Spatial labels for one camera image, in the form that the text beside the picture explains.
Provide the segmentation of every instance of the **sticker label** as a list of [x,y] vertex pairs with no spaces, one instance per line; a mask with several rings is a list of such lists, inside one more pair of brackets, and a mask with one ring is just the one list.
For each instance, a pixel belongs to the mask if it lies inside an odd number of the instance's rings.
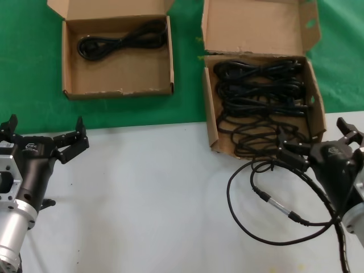
[[7,142],[0,143],[0,148],[13,148],[13,147],[14,147],[13,143],[7,143]]

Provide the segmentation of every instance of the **black cable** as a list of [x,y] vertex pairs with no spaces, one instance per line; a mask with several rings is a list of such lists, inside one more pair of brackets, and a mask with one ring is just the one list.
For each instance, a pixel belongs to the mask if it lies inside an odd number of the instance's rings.
[[[214,72],[220,79],[216,85],[216,93],[222,101],[222,112],[216,119],[217,130],[230,134],[230,140],[235,146],[235,155],[253,160],[238,169],[230,178],[227,185],[227,201],[231,215],[239,227],[250,237],[269,245],[288,246],[305,242],[318,237],[334,225],[339,241],[341,267],[344,273],[349,273],[345,233],[337,218],[344,209],[350,194],[343,206],[335,212],[326,194],[305,173],[275,159],[278,151],[278,127],[287,136],[287,141],[312,142],[305,86],[296,77],[301,70],[302,65],[297,60],[283,60],[268,65],[251,65],[242,61],[229,60],[214,66]],[[284,119],[277,121],[276,117],[305,118],[308,137],[299,132],[297,126],[286,121],[282,122]],[[265,158],[265,160],[255,160],[256,158]],[[322,229],[310,236],[288,242],[268,241],[252,234],[240,223],[230,201],[231,182],[247,166],[252,168],[250,183],[253,191],[265,202],[270,202],[277,207],[281,206],[269,194],[254,185],[254,175],[269,169],[273,171],[275,166],[279,166],[296,174],[315,191],[329,211],[331,220],[320,223],[310,222],[302,219],[297,213],[287,210],[284,212],[291,220],[305,226],[321,226]]]
[[[317,223],[317,224],[325,224],[324,227],[319,230],[318,232],[306,236],[304,238],[301,239],[296,239],[293,241],[288,241],[288,242],[273,242],[273,241],[268,241],[265,239],[262,239],[256,235],[254,235],[253,233],[249,232],[239,221],[239,219],[237,218],[237,216],[234,213],[233,207],[231,205],[231,200],[230,200],[230,186],[231,186],[231,182],[233,181],[233,179],[237,176],[238,173],[240,173],[243,169],[245,169],[248,166],[253,166],[255,163],[259,163],[257,166],[253,167],[253,171],[252,174],[250,176],[250,181],[251,181],[251,185],[253,187],[254,192],[256,192],[259,197],[261,197],[262,199],[264,199],[264,201],[268,201],[270,198],[270,195],[268,195],[266,192],[262,192],[261,190],[259,190],[253,183],[253,178],[254,178],[254,174],[255,173],[262,173],[265,171],[268,171],[269,169],[272,169],[274,166],[278,166],[281,168],[285,168],[291,172],[293,172],[294,174],[298,175],[298,177],[300,177],[303,181],[305,181],[314,191],[315,193],[318,195],[318,197],[321,199],[321,201],[323,201],[324,205],[326,206],[327,210],[329,211],[330,215],[331,215],[331,220],[329,222],[326,223]],[[265,168],[264,170],[259,170],[261,167],[264,167],[266,165],[269,165],[268,168]],[[345,209],[345,205],[348,202],[348,199],[350,198],[351,192],[354,188],[354,184],[351,186],[350,191],[347,195],[347,197],[345,198],[345,201],[343,202],[343,204],[341,205],[340,209],[338,211],[335,212],[335,210],[333,209],[333,207],[331,206],[330,201],[328,200],[328,198],[326,197],[325,193],[312,181],[312,179],[310,179],[305,173],[300,172],[297,169],[292,168],[290,165],[280,162],[278,160],[256,160],[256,161],[252,161],[249,162],[245,165],[243,165],[242,167],[240,167],[229,179],[229,182],[227,184],[227,190],[226,190],[226,195],[227,195],[227,203],[229,205],[229,209],[231,212],[231,215],[233,216],[235,222],[239,225],[239,227],[247,234],[249,235],[251,238],[268,244],[268,245],[273,245],[273,246],[288,246],[288,245],[294,245],[297,243],[302,243],[305,241],[308,241],[310,239],[314,239],[316,237],[318,237],[319,235],[321,235],[322,233],[326,232],[333,224],[335,225],[335,230],[337,233],[337,237],[338,237],[338,241],[339,241],[339,248],[340,248],[340,261],[341,261],[341,267],[344,273],[349,273],[349,265],[348,265],[348,260],[346,257],[346,240],[345,240],[345,233],[344,230],[342,228],[342,224],[340,221],[338,221],[338,216],[340,215],[340,213]]]
[[167,42],[167,23],[151,20],[121,38],[87,36],[78,41],[77,52],[81,57],[97,61],[122,48],[155,49]]
[[216,119],[217,130],[230,134],[237,157],[274,156],[278,151],[278,126],[289,140],[311,142],[309,127],[307,138],[297,126],[276,119],[302,117],[309,125],[305,86],[296,77],[301,70],[297,60],[261,66],[229,60],[214,66],[220,79],[216,93],[222,101],[222,112]]

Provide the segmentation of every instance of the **cable connector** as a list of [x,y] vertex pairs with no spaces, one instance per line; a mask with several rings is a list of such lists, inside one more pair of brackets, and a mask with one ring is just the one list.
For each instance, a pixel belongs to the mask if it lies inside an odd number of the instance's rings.
[[301,224],[301,225],[310,226],[310,222],[309,221],[307,221],[305,219],[302,219],[301,216],[299,216],[295,212],[290,212],[289,215],[288,215],[288,218],[291,219],[291,220],[293,220],[296,223]]
[[278,209],[279,211],[283,212],[286,216],[289,216],[289,214],[291,213],[291,211],[289,211],[288,209],[286,209],[283,205],[281,205],[280,203],[278,203],[277,201],[275,201],[273,198],[270,198],[268,200],[268,203],[271,204],[276,209]]

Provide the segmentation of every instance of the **silver metal cylinder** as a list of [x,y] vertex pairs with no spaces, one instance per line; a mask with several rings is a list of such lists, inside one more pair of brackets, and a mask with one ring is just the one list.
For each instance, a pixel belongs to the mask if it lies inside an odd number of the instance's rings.
[[346,230],[355,234],[364,247],[364,202],[351,208],[342,218]]
[[21,200],[15,200],[12,206],[0,210],[0,260],[2,267],[6,267],[5,272],[16,273],[18,270],[20,249],[37,216],[36,210]]

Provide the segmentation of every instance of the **cardboard box lid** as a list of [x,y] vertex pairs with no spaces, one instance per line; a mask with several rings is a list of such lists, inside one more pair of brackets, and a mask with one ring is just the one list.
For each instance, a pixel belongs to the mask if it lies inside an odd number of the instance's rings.
[[47,0],[66,20],[99,19],[136,15],[163,15],[174,0]]
[[316,0],[205,0],[210,53],[301,56],[321,38]]

